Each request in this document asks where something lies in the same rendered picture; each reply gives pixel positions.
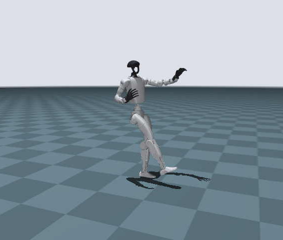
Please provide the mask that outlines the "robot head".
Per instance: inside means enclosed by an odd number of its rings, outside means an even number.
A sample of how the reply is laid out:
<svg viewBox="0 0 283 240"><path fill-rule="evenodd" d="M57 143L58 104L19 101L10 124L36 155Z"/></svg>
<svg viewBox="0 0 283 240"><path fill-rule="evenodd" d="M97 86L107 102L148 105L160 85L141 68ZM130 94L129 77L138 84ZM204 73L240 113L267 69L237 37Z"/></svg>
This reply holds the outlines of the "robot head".
<svg viewBox="0 0 283 240"><path fill-rule="evenodd" d="M133 72L131 73L131 76L133 76L134 78L138 78L137 74L139 73L139 65L140 63L136 60L132 60L127 64L127 67L132 69ZM135 72L134 70L135 67L137 67L137 72Z"/></svg>

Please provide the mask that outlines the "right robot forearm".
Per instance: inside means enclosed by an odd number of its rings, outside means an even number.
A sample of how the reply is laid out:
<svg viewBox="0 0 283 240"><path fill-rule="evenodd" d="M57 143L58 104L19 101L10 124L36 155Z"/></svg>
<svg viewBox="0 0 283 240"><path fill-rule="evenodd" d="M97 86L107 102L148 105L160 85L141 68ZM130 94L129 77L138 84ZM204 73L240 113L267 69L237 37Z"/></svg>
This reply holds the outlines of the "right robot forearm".
<svg viewBox="0 0 283 240"><path fill-rule="evenodd" d="M123 104L123 105L127 104L127 103L125 103L125 102L126 102L125 98L119 97L118 95L116 95L116 96L114 97L114 100L115 100L116 102L118 102L119 104Z"/></svg>

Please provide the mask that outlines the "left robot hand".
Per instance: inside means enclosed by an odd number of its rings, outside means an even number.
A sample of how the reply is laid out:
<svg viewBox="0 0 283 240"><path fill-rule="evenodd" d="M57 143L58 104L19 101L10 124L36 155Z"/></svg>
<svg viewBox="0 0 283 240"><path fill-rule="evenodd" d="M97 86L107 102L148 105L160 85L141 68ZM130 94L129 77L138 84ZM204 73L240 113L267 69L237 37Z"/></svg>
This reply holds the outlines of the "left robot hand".
<svg viewBox="0 0 283 240"><path fill-rule="evenodd" d="M184 72L187 71L185 68L180 68L179 70L176 71L174 77L172 80L174 81L175 79L179 79L179 76Z"/></svg>

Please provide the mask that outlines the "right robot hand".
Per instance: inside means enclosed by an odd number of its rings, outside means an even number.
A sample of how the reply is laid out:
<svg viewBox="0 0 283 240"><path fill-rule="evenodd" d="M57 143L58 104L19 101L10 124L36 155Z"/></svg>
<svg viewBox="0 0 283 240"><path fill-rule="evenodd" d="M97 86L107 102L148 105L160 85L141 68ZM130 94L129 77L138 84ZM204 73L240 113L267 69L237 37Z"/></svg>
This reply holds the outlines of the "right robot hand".
<svg viewBox="0 0 283 240"><path fill-rule="evenodd" d="M124 97L124 99L126 100L125 103L127 103L127 102L129 102L130 100L132 100L133 98L139 96L139 95L136 95L136 94L138 94L136 88L133 89L132 91L131 91L131 90L132 90L132 89L129 89L127 95ZM134 91L134 90L136 90L136 91ZM131 91L131 92L130 92L130 91ZM134 91L134 92L133 92L133 91ZM135 93L135 92L137 92L137 93ZM133 93L135 93L135 94L133 94ZM134 95L136 95L136 96L134 96Z"/></svg>

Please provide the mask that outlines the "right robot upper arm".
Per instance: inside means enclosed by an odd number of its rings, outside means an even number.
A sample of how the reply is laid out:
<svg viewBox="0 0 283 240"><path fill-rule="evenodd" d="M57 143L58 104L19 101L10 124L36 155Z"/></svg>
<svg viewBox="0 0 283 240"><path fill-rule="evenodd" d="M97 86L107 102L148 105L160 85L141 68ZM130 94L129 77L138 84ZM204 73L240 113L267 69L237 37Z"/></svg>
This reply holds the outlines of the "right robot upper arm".
<svg viewBox="0 0 283 240"><path fill-rule="evenodd" d="M129 78L125 78L125 79L122 79L120 81L120 86L117 90L117 93L116 95L118 95L119 97L121 97L122 93L124 92L125 88L129 86L130 84L130 79Z"/></svg>

